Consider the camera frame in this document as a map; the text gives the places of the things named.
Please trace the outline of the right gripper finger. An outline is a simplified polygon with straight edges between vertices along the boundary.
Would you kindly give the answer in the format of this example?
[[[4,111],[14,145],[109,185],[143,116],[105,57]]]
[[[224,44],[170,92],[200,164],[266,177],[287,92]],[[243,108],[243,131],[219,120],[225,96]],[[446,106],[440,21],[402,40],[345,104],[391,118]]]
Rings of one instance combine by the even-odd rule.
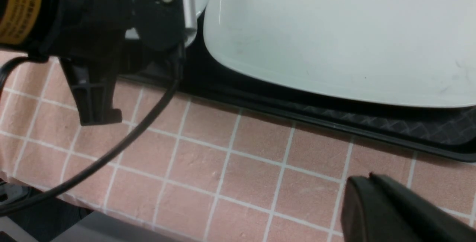
[[[347,179],[345,242],[474,242],[475,229],[383,174]]]

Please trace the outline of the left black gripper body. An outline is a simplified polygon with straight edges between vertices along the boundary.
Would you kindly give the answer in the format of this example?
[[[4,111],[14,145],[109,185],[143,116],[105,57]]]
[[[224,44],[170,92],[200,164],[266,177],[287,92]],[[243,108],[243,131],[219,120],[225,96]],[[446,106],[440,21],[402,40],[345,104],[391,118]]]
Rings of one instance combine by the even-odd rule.
[[[148,49],[184,43],[183,0],[1,0],[1,49],[105,61],[134,29]]]

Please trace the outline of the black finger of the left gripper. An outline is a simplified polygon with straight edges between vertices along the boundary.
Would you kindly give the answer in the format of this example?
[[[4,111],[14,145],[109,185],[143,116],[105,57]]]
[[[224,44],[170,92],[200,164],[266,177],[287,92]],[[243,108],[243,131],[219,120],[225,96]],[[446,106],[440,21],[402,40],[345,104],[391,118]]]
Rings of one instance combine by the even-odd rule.
[[[121,110],[113,106],[118,68],[112,61],[59,60],[82,126],[112,125],[122,121]]]

